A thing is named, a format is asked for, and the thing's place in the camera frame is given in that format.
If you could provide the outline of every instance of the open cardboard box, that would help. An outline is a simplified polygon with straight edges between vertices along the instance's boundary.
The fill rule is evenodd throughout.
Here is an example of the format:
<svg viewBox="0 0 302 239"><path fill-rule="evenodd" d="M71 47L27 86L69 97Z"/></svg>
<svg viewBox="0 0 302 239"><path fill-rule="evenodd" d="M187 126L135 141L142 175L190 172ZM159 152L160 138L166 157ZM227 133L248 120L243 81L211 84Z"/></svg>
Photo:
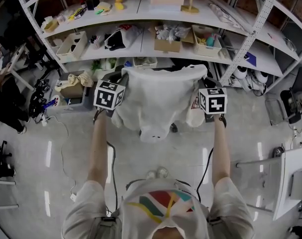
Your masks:
<svg viewBox="0 0 302 239"><path fill-rule="evenodd" d="M189 30L187 36L181 41L173 41L170 43L168 40L159 40L156 39L156 30L155 27L162 25L161 23L152 24L149 27L149 31L151 32L152 36L154 37L154 50L161 50L161 51L172 51L172 52L180 52L182 42L194 43L193 31L192 29Z"/></svg>

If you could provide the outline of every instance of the wooden stand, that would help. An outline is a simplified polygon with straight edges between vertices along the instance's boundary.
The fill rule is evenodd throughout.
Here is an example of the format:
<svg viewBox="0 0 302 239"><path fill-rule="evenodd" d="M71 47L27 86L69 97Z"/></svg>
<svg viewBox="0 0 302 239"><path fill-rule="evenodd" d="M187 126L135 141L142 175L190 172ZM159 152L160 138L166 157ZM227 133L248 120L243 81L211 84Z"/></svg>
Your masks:
<svg viewBox="0 0 302 239"><path fill-rule="evenodd" d="M181 11L185 11L188 13L199 13L200 10L192 5L193 5L193 0L190 0L190 5L182 5Z"/></svg>

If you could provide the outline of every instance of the person in black clothing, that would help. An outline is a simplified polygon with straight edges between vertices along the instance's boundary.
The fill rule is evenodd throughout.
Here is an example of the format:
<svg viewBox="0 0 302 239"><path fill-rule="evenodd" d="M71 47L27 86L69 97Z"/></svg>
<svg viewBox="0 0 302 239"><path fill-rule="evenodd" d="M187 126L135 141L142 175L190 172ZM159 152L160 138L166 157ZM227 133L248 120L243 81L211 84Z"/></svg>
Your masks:
<svg viewBox="0 0 302 239"><path fill-rule="evenodd" d="M25 103L13 77L4 81L10 63L0 72L0 121L17 130L19 134L26 132L26 127L19 120L29 122L28 113L19 106Z"/></svg>

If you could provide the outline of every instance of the sneaker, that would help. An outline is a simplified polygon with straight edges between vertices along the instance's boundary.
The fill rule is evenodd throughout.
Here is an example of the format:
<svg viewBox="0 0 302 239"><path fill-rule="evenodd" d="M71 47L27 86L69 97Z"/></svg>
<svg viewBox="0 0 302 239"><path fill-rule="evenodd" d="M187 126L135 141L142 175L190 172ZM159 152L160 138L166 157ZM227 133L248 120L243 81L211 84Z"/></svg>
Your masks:
<svg viewBox="0 0 302 239"><path fill-rule="evenodd" d="M160 166L159 168L157 168L157 178L166 178L169 175L169 172L166 168Z"/></svg>
<svg viewBox="0 0 302 239"><path fill-rule="evenodd" d="M26 133L26 131L27 131L27 128L24 126L23 127L23 130L21 131L21 132L18 132L19 134L23 134L23 133Z"/></svg>
<svg viewBox="0 0 302 239"><path fill-rule="evenodd" d="M152 180L152 179L155 179L156 178L156 171L149 171L147 174L146 174L146 180Z"/></svg>

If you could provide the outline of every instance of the white cable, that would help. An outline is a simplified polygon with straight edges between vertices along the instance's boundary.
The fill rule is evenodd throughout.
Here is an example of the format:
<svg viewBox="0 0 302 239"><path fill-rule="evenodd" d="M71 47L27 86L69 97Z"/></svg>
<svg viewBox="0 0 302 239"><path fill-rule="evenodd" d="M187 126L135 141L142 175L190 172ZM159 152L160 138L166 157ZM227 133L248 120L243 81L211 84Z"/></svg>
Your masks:
<svg viewBox="0 0 302 239"><path fill-rule="evenodd" d="M45 121L49 120L50 118L55 118L55 119L56 119L56 121L57 121L58 123L62 124L62 125L65 127L66 132L67 132L67 138L66 138L66 140L65 140L65 141L62 143L62 145L61 145L61 148L60 148L60 154L61 154L61 160L62 160L62 170L63 170L63 172L64 172L65 176L67 176L69 179L71 179L71 180L75 181L74 186L73 186L73 187L70 189L70 196L71 196L71 195L72 195L72 190L73 190L73 189L74 189L74 187L76 186L77 181L76 181L75 179L73 179L73 178L71 178L71 177L69 177L69 176L67 175L67 173L66 173L66 171L65 171L65 167L64 167L64 162L63 162L63 154L62 154L62 147L65 145L65 143L67 142L67 140L68 140L68 138L69 138L69 132L68 132L68 128L67 128L67 126L66 126L66 125L65 125L63 122L58 121L58 119L56 118L56 116L50 116L50 117L46 118L46 120L45 120Z"/></svg>

